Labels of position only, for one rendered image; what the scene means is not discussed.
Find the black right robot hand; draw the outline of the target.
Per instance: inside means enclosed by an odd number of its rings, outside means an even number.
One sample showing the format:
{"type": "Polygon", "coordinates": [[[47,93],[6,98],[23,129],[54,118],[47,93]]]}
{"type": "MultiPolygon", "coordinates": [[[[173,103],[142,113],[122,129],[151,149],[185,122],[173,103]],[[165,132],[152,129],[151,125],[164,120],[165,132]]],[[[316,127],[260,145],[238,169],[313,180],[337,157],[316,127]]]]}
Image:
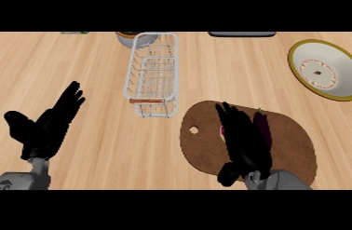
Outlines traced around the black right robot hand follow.
{"type": "Polygon", "coordinates": [[[261,173],[261,180],[270,175],[272,156],[264,138],[253,124],[253,117],[226,102],[216,104],[220,123],[224,128],[224,146],[229,161],[217,174],[217,182],[229,187],[251,171],[261,173]]]}

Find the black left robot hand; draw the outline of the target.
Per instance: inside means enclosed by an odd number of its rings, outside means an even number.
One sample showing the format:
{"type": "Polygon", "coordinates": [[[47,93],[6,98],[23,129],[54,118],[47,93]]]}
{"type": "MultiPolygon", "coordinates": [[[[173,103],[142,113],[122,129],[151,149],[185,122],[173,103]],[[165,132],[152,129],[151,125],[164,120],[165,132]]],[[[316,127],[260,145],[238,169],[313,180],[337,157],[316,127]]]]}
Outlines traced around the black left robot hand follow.
{"type": "Polygon", "coordinates": [[[20,158],[48,160],[57,153],[69,123],[78,113],[85,98],[80,83],[72,81],[54,105],[32,121],[17,111],[7,111],[4,119],[10,127],[10,137],[23,144],[20,158]]]}

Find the brown wooden cutting board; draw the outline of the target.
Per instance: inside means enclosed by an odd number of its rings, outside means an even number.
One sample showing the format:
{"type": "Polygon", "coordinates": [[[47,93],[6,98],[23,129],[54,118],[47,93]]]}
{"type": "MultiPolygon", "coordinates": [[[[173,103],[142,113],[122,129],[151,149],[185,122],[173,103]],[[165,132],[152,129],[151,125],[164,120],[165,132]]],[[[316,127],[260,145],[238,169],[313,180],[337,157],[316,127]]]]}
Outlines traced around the brown wooden cutting board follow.
{"type": "MultiPolygon", "coordinates": [[[[180,147],[189,165],[201,172],[217,175],[229,161],[220,137],[220,118],[216,101],[195,103],[186,111],[180,127],[180,147]]],[[[300,124],[285,115],[266,114],[272,137],[272,169],[290,171],[306,185],[316,177],[316,155],[309,135],[300,124]]]]}

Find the dark purple eggplant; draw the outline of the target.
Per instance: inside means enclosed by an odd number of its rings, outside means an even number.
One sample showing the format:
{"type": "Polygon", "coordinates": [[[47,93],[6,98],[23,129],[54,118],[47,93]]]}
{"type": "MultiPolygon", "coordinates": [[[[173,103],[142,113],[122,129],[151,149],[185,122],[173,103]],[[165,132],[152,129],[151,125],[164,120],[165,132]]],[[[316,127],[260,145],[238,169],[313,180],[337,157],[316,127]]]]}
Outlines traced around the dark purple eggplant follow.
{"type": "Polygon", "coordinates": [[[261,109],[259,109],[254,113],[253,124],[257,127],[257,129],[263,135],[266,148],[270,148],[272,147],[272,137],[270,137],[269,123],[267,123],[267,119],[266,119],[266,114],[263,113],[261,109]]]}

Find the white bowl with yellow rim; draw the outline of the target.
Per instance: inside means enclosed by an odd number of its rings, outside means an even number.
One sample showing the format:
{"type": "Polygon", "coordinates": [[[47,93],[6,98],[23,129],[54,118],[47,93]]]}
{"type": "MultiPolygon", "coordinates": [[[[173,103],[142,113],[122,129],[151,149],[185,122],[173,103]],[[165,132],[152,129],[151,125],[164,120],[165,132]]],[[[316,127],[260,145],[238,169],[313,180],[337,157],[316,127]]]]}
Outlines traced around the white bowl with yellow rim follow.
{"type": "Polygon", "coordinates": [[[303,86],[332,101],[352,101],[352,54],[335,44],[306,39],[288,50],[287,62],[303,86]]]}

